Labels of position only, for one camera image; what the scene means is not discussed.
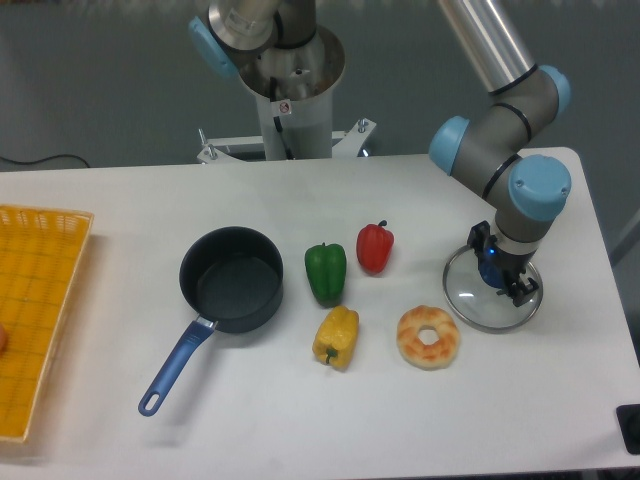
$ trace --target gray wall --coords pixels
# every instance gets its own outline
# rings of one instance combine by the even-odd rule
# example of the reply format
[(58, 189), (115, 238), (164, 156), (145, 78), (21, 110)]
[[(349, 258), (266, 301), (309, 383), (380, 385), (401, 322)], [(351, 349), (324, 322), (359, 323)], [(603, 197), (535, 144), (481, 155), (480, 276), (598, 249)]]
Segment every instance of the gray wall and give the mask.
[[(361, 116), (375, 120), (375, 154), (425, 153), (446, 119), (474, 118), (486, 108), (482, 85), (434, 1), (317, 3), (319, 22), (341, 38), (348, 56), (334, 128), (350, 128)], [(210, 73), (186, 34), (207, 5), (0, 6), (0, 155), (75, 153), (94, 167), (192, 163), (198, 127), (209, 137), (257, 135), (250, 96), (237, 81)], [(580, 154), (611, 247), (640, 208), (640, 2), (505, 6), (538, 63), (557, 66), (573, 86), (572, 105), (531, 146), (563, 145)], [(77, 165), (60, 160), (44, 168)], [(2, 170), (15, 168), (0, 162)], [(638, 266), (637, 247), (615, 271), (634, 330)]]

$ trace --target green bell pepper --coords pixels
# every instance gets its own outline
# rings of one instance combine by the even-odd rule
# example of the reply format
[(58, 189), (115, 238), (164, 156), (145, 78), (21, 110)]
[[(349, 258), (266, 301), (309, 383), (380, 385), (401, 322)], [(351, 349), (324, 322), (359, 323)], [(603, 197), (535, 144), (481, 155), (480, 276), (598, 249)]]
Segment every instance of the green bell pepper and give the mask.
[(321, 305), (340, 303), (347, 276), (347, 255), (337, 243), (316, 245), (304, 254), (304, 266), (314, 297)]

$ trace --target saucepan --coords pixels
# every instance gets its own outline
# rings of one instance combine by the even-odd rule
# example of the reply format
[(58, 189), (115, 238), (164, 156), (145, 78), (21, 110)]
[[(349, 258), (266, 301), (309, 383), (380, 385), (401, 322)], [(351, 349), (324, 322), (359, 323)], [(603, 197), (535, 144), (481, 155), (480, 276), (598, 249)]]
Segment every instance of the saucepan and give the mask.
[(194, 243), (180, 267), (180, 289), (198, 313), (142, 397), (138, 411), (155, 414), (193, 352), (214, 332), (244, 333), (266, 323), (282, 302), (280, 252), (247, 227), (214, 230)]

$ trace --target yellow bell pepper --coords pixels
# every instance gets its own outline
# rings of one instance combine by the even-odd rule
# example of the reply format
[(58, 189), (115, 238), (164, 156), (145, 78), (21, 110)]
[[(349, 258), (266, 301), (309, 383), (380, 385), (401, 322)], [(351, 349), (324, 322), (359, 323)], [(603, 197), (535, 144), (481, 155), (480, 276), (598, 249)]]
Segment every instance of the yellow bell pepper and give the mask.
[(343, 305), (331, 310), (313, 342), (313, 353), (318, 360), (332, 367), (347, 368), (356, 347), (359, 320), (358, 312)]

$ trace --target glass lid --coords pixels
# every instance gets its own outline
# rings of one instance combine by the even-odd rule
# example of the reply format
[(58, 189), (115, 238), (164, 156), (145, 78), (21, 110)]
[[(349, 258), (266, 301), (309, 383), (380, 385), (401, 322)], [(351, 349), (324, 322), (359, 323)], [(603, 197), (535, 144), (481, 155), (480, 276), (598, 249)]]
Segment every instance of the glass lid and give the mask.
[(468, 246), (458, 249), (444, 268), (442, 285), (447, 302), (456, 314), (472, 327), (499, 333), (531, 320), (542, 302), (542, 279), (529, 262), (525, 278), (535, 280), (539, 289), (531, 300), (520, 307), (506, 294), (487, 285), (478, 272), (478, 259)]

